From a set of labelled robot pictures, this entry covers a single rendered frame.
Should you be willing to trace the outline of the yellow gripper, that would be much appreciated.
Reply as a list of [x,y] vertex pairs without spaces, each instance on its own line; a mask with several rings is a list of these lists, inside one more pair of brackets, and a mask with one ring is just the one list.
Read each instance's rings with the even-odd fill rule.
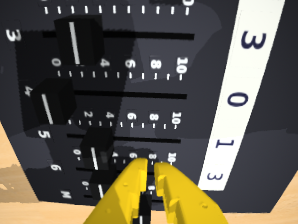
[[[147,165],[146,158],[134,159],[83,224],[132,224],[138,218],[140,191],[146,191]],[[154,175],[168,224],[229,224],[219,206],[171,164],[155,163]]]

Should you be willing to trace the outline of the black lighting desk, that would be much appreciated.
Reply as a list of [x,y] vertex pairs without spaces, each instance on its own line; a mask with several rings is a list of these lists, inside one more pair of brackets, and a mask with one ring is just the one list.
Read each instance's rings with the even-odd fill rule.
[[298,0],[0,0],[0,123],[38,201],[96,207],[146,158],[133,224],[165,211],[159,162],[271,213],[298,171]]

